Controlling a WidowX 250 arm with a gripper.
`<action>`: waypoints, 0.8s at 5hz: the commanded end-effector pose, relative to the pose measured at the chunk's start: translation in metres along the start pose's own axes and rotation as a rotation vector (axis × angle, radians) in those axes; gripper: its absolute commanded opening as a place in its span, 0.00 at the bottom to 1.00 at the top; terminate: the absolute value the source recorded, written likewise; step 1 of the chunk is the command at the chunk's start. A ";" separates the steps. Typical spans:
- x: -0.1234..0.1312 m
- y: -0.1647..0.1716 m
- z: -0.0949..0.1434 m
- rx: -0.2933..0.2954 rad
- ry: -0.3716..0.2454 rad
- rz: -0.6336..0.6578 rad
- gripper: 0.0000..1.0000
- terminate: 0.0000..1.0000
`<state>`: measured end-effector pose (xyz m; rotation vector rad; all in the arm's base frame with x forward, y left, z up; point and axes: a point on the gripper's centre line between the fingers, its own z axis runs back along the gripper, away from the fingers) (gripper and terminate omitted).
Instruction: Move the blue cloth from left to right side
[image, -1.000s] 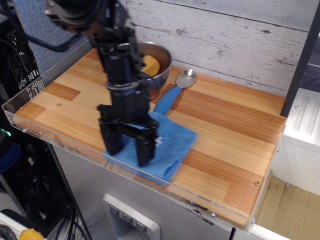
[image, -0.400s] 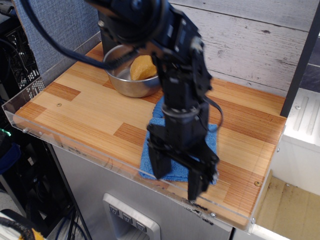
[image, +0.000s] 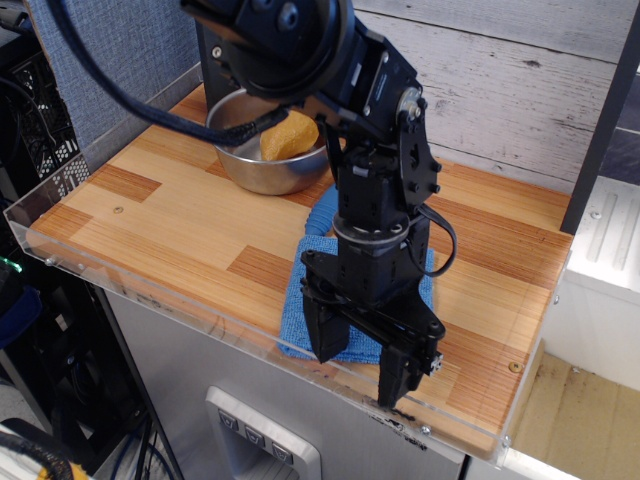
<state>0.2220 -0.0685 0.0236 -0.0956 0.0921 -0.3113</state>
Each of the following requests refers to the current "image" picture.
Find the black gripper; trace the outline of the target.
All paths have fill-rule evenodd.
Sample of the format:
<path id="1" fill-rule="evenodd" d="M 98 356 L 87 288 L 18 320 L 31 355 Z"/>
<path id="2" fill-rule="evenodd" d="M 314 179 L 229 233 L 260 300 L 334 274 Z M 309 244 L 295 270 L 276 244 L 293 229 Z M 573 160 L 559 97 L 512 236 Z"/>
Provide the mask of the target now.
<path id="1" fill-rule="evenodd" d="M 419 256 L 423 269 L 431 272 L 435 254 L 429 248 L 428 233 L 418 233 Z M 401 345 L 381 344 L 355 327 L 336 308 L 303 295 L 302 280 L 306 279 L 306 266 L 302 255 L 307 251 L 328 256 L 338 261 L 330 273 L 338 273 L 340 285 L 353 290 L 356 299 L 390 300 L 391 294 L 408 285 L 407 275 L 400 265 L 374 266 L 375 259 L 353 260 L 353 268 L 342 271 L 338 260 L 339 240 L 308 233 L 298 245 L 298 348 L 314 353 L 320 363 L 331 359 L 345 362 L 378 364 L 380 366 L 378 405 L 394 408 L 397 401 L 410 391 L 415 391 L 424 375 L 431 376 L 442 367 L 443 354 L 437 350 L 410 350 Z M 418 272 L 418 291 L 425 304 L 433 309 L 433 279 Z"/>

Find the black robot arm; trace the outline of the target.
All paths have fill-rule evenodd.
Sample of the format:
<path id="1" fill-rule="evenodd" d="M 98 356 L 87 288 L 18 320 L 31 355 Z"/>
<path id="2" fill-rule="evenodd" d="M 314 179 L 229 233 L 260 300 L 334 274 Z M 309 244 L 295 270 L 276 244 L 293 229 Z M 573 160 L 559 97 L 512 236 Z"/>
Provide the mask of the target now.
<path id="1" fill-rule="evenodd" d="M 336 254 L 305 251 L 304 315 L 328 361 L 351 328 L 381 347 L 378 403 L 392 408 L 441 364 L 445 328 L 423 302 L 427 204 L 439 163 L 415 69 L 348 1 L 185 1 L 222 41 L 220 66 L 249 94 L 313 118 L 338 192 Z"/>

